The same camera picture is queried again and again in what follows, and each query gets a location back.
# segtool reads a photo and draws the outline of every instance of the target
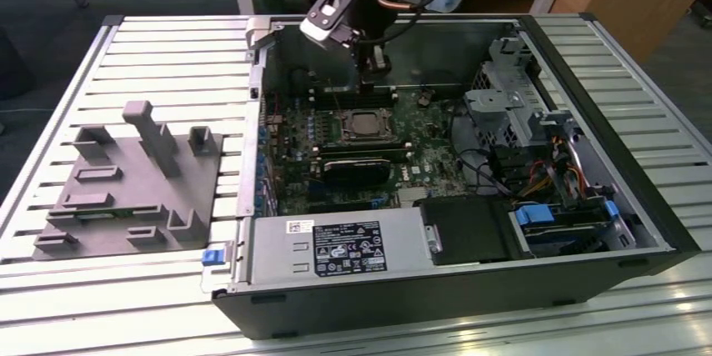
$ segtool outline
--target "motherboard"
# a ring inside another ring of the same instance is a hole
[[[370,96],[330,88],[286,105],[274,99],[266,122],[278,214],[409,207],[465,193],[452,113],[422,88]]]

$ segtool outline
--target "power supply label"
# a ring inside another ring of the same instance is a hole
[[[377,221],[314,225],[312,235],[313,265],[320,277],[386,271]]]

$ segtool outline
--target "barcode sticker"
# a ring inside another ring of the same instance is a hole
[[[286,221],[286,233],[309,233],[313,228],[313,220]]]

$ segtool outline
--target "white label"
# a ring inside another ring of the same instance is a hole
[[[77,215],[77,218],[80,220],[93,220],[97,218],[113,218],[113,214],[110,213],[80,214]]]
[[[384,258],[365,258],[364,264],[382,264],[386,260]]]
[[[309,233],[313,228],[313,220],[286,221],[286,233]]]

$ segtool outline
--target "black computer case side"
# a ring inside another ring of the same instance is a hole
[[[585,302],[676,257],[661,253],[261,293],[217,291],[212,302],[246,338],[284,338]]]
[[[424,17],[425,21],[437,19]],[[528,266],[486,271],[276,291],[216,291],[213,303],[248,338],[282,338],[585,302],[625,280],[658,273],[700,252],[538,23],[530,16],[517,19],[541,61],[673,250],[565,262],[541,260]]]
[[[666,267],[661,267],[652,272],[658,273],[670,265],[682,262],[698,254],[700,247],[697,246],[692,235],[689,235],[688,229],[674,215],[668,202],[660,195],[660,191],[649,180],[648,175],[642,171],[641,165],[634,160],[633,154],[622,143],[622,140],[605,119],[601,110],[597,108],[593,99],[581,86],[581,82],[576,78],[570,67],[566,65],[564,58],[556,51],[556,47],[552,44],[548,35],[544,33],[541,26],[534,18],[528,15],[520,17],[520,25],[528,36],[532,38],[533,45],[544,59],[542,62],[550,68],[554,78],[561,84],[561,88],[581,115],[582,122],[589,126],[594,138],[601,144],[614,169],[628,183],[630,191],[645,209],[645,213],[657,227],[661,236],[669,246],[676,250],[674,253],[677,253],[677,256],[672,263],[668,263]]]

